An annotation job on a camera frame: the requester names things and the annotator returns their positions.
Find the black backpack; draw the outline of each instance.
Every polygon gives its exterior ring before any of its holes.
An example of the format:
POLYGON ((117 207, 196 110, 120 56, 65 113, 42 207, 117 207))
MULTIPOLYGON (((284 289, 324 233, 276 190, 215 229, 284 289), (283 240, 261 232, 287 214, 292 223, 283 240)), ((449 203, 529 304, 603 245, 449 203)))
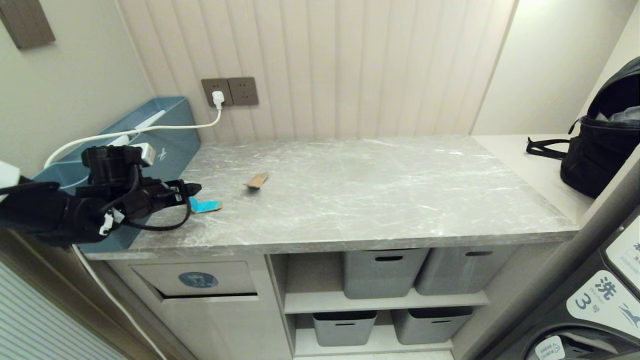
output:
POLYGON ((631 119, 627 117, 612 121, 612 115, 639 105, 640 57, 637 57, 602 86, 591 102, 587 115, 573 123, 569 134, 579 121, 578 136, 571 140, 534 142, 529 139, 527 152, 562 160, 562 180, 587 196, 598 197, 640 143, 639 117, 634 115, 631 119), (547 148, 548 145, 563 142, 569 143, 568 152, 547 148))

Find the marble countertop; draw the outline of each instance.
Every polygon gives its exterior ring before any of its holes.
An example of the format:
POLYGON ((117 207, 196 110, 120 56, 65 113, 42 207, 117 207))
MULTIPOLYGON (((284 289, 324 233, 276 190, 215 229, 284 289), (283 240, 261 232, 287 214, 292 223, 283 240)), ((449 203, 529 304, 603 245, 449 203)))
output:
MULTIPOLYGON (((90 259, 566 241, 578 225, 471 136, 206 145, 181 177, 223 209, 90 259), (260 172, 262 189, 243 184, 260 172)), ((179 222, 184 208, 149 224, 179 222)))

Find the wall outlet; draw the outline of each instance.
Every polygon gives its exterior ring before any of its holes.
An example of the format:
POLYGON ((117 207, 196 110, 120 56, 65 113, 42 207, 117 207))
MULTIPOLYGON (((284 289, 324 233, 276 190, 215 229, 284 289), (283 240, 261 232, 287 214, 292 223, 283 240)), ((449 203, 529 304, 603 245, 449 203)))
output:
POLYGON ((222 91, 222 94, 224 94, 225 100, 222 102, 223 106, 234 104, 231 91, 229 91, 229 83, 227 82, 227 79, 202 79, 202 88, 204 89, 204 94, 207 97, 207 102, 212 108, 216 107, 213 103, 213 96, 211 95, 214 91, 222 91))
POLYGON ((258 90, 255 87, 254 78, 229 78, 227 80, 234 105, 258 105, 258 90))

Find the open shelf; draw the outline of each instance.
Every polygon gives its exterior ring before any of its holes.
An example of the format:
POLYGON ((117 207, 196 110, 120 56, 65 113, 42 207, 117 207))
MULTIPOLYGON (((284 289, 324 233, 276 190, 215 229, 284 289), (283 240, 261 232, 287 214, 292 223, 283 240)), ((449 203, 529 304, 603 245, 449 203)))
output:
POLYGON ((342 290, 340 254, 336 252, 292 254, 289 256, 288 273, 285 314, 489 304, 483 291, 464 295, 423 296, 413 288, 405 297, 348 299, 342 290))
POLYGON ((295 358, 307 356, 350 355, 350 354, 383 354, 393 352, 424 352, 450 350, 451 340, 437 344, 402 345, 396 337, 396 330, 391 324, 388 311, 381 311, 376 325, 371 331, 366 345, 350 347, 322 347, 318 345, 313 328, 300 328, 296 331, 295 358))

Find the white power cable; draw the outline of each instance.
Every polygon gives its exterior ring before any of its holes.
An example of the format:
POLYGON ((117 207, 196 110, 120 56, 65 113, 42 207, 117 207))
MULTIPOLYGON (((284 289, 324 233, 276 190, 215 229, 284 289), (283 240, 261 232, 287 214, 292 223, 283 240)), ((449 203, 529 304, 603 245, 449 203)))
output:
POLYGON ((72 187, 74 187, 75 185, 80 185, 80 184, 82 184, 85 180, 87 180, 88 178, 89 178, 89 175, 87 175, 87 176, 83 177, 83 178, 82 178, 82 180, 78 181, 77 183, 73 183, 73 184, 66 185, 66 186, 61 186, 61 187, 59 187, 59 189, 60 189, 60 190, 64 190, 64 189, 72 188, 72 187))
POLYGON ((90 142, 93 140, 100 140, 100 139, 108 139, 108 138, 116 138, 118 136, 122 136, 122 135, 131 135, 131 134, 139 134, 139 133, 146 133, 147 131, 153 131, 153 130, 162 130, 162 129, 169 129, 169 130, 187 130, 187 129, 202 129, 204 127, 211 127, 215 124, 218 123, 218 121, 220 121, 220 115, 222 114, 222 110, 218 109, 218 117, 216 118, 216 120, 214 120, 213 122, 210 122, 208 124, 204 124, 204 125, 156 125, 156 126, 149 126, 146 127, 144 129, 133 129, 133 130, 128 130, 128 131, 121 131, 119 133, 110 133, 110 134, 102 134, 102 135, 95 135, 95 136, 89 136, 86 138, 82 138, 82 139, 78 139, 78 140, 74 140, 70 143, 66 143, 65 145, 62 145, 58 150, 54 151, 53 154, 51 154, 49 156, 49 158, 47 159, 47 161, 44 163, 44 167, 48 167, 49 165, 51 165, 51 163, 58 157, 58 155, 60 155, 60 153, 62 153, 63 151, 67 150, 68 148, 70 148, 71 146, 74 145, 78 145, 81 143, 85 143, 85 142, 90 142))
MULTIPOLYGON (((151 130, 160 130, 160 129, 176 129, 176 130, 180 130, 180 129, 201 129, 203 127, 211 127, 211 126, 217 124, 218 121, 220 121, 220 115, 222 114, 222 102, 225 100, 224 95, 222 94, 222 92, 219 92, 219 91, 213 92, 212 96, 213 96, 213 102, 216 105, 216 108, 218 109, 218 117, 216 117, 216 120, 214 120, 213 122, 211 122, 209 124, 205 124, 205 125, 188 125, 188 126, 158 125, 158 126, 146 127, 144 129, 139 129, 139 130, 121 131, 119 133, 103 134, 103 135, 97 135, 97 136, 90 136, 88 138, 82 138, 82 139, 70 142, 70 143, 60 147, 58 150, 56 150, 53 154, 51 154, 51 156, 49 156, 49 159, 47 159, 47 162, 45 163, 44 167, 46 168, 49 165, 51 165, 51 163, 53 162, 55 157, 58 154, 60 154, 61 152, 63 152, 65 149, 68 149, 69 147, 71 147, 73 145, 77 145, 79 143, 85 143, 85 142, 89 142, 89 141, 92 141, 92 140, 99 140, 99 139, 111 138, 111 137, 122 136, 122 135, 144 133, 146 131, 151 131, 151 130)), ((158 348, 156 343, 154 343, 154 341, 151 340, 151 338, 149 338, 149 335, 147 335, 147 333, 140 327, 140 325, 138 325, 138 323, 136 322, 136 319, 134 319, 133 316, 131 316, 131 314, 127 311, 127 309, 118 301, 118 299, 116 299, 113 296, 113 294, 109 291, 109 289, 107 289, 107 287, 104 285, 102 280, 100 280, 100 278, 95 273, 95 271, 93 270, 91 265, 89 265, 89 261, 87 261, 86 257, 84 256, 82 251, 80 251, 78 246, 76 244, 73 244, 73 245, 71 245, 71 247, 72 247, 74 253, 76 254, 76 256, 78 257, 78 259, 80 260, 80 263, 82 263, 84 269, 93 278, 95 283, 98 284, 98 286, 100 286, 100 289, 102 289, 102 291, 107 295, 107 297, 122 311, 122 313, 124 313, 124 315, 129 319, 129 321, 133 325, 133 327, 135 327, 136 330, 142 335, 142 337, 151 345, 151 347, 154 348, 154 350, 157 352, 157 354, 160 356, 160 358, 162 360, 167 360, 166 356, 164 356, 162 351, 160 351, 160 348, 158 348)))
POLYGON ((116 306, 124 313, 124 315, 129 319, 129 321, 133 324, 133 326, 136 328, 136 330, 144 337, 144 339, 151 345, 151 347, 154 348, 154 350, 157 352, 157 354, 160 356, 160 358, 162 360, 167 360, 166 356, 164 356, 164 354, 162 353, 162 351, 160 351, 160 349, 158 348, 158 346, 156 345, 156 343, 154 343, 153 340, 151 340, 151 338, 149 338, 149 336, 147 335, 147 333, 140 327, 140 325, 138 325, 138 323, 136 322, 136 319, 133 318, 133 316, 131 316, 131 314, 124 308, 124 306, 118 301, 118 299, 116 299, 113 294, 109 291, 109 289, 107 289, 107 287, 104 285, 104 283, 102 282, 102 280, 100 280, 100 278, 98 277, 98 275, 95 273, 95 271, 93 270, 93 268, 91 267, 91 265, 89 265, 89 262, 86 260, 86 257, 84 256, 84 254, 80 251, 80 249, 78 248, 78 246, 76 244, 71 245, 71 247, 73 248, 74 252, 76 253, 76 256, 78 257, 78 259, 80 260, 80 262, 82 263, 82 265, 84 266, 84 268, 86 269, 86 271, 89 273, 89 275, 91 275, 91 277, 93 278, 93 280, 96 282, 96 284, 98 284, 98 286, 100 286, 100 289, 102 289, 102 291, 107 295, 107 297, 114 303, 116 304, 116 306))

